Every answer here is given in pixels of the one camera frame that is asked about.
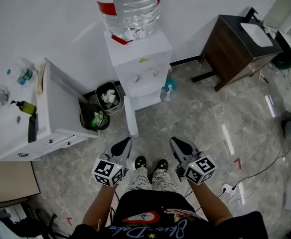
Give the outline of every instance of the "wall baseboard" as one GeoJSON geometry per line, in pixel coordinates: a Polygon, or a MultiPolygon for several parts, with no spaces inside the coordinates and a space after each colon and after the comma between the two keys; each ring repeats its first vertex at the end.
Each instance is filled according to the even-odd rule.
{"type": "Polygon", "coordinates": [[[191,58],[182,59],[182,60],[170,63],[170,66],[177,66],[177,65],[181,65],[181,64],[184,64],[187,62],[194,61],[194,60],[201,60],[201,58],[202,58],[202,56],[199,55],[199,56],[195,56],[195,57],[191,57],[191,58]]]}
{"type": "MultiPolygon", "coordinates": [[[[195,60],[200,61],[201,60],[201,55],[172,62],[172,63],[170,63],[170,66],[173,67],[173,66],[181,65],[181,64],[184,64],[184,63],[187,63],[187,62],[191,62],[191,61],[195,61],[195,60]]],[[[116,82],[114,82],[114,84],[116,86],[121,85],[120,81],[116,81],[116,82]]],[[[94,96],[95,94],[96,94],[96,91],[93,90],[93,91],[91,91],[89,93],[84,94],[84,98],[88,99],[91,96],[94,96]]]]}

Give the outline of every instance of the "spray bottle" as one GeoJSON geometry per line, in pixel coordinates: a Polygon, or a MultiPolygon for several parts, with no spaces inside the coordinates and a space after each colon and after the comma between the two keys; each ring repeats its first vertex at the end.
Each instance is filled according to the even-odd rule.
{"type": "Polygon", "coordinates": [[[172,85],[168,85],[165,90],[165,96],[164,96],[165,101],[170,102],[171,92],[172,92],[172,85]]]}

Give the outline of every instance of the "drawer handle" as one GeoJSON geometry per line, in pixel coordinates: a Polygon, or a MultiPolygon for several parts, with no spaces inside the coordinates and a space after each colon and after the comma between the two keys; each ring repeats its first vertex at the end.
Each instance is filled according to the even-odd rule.
{"type": "Polygon", "coordinates": [[[18,153],[19,157],[28,157],[29,153],[18,153]]]}

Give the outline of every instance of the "black phone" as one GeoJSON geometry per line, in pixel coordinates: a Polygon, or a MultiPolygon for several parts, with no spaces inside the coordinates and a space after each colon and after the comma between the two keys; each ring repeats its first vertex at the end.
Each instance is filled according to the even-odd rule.
{"type": "Polygon", "coordinates": [[[29,118],[28,143],[35,142],[36,140],[37,140],[37,114],[34,114],[29,118]]]}

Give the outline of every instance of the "sink vanity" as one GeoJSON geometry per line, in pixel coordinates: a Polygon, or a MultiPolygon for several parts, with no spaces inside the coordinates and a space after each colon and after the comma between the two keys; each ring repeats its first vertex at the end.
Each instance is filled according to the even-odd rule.
{"type": "Polygon", "coordinates": [[[244,19],[219,15],[202,51],[200,62],[206,59],[221,80],[215,91],[255,74],[283,51],[276,40],[265,34],[261,22],[244,19]]]}
{"type": "Polygon", "coordinates": [[[67,148],[89,137],[97,138],[95,131],[80,123],[81,97],[70,85],[58,77],[58,68],[46,60],[42,80],[42,94],[37,85],[26,88],[14,82],[9,101],[0,107],[0,161],[31,161],[60,148],[67,148]],[[28,143],[30,115],[23,113],[12,100],[26,101],[37,107],[36,141],[28,143]]]}

